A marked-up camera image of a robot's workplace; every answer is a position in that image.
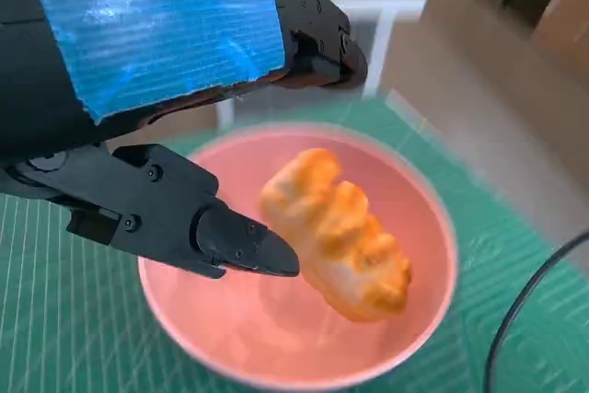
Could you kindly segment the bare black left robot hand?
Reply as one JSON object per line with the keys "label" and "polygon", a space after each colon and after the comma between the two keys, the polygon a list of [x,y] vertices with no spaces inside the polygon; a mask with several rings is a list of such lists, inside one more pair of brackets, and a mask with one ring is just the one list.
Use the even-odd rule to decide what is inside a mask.
{"label": "bare black left robot hand", "polygon": [[206,169],[107,141],[276,85],[367,77],[330,0],[1,0],[1,191],[71,213],[68,231],[218,279],[299,273],[293,249],[230,209]]}

